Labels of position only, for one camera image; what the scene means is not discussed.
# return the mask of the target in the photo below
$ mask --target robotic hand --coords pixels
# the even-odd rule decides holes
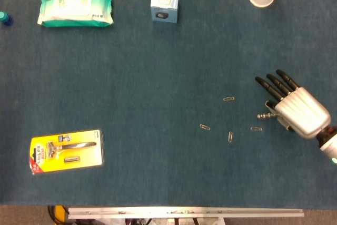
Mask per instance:
[[[331,123],[329,112],[284,71],[277,70],[276,72],[289,88],[271,74],[268,74],[267,78],[281,92],[262,78],[255,78],[277,100],[277,103],[266,101],[266,107],[278,115],[277,120],[287,130],[294,131],[306,139],[316,137],[321,151],[337,163],[337,127],[329,126]]]

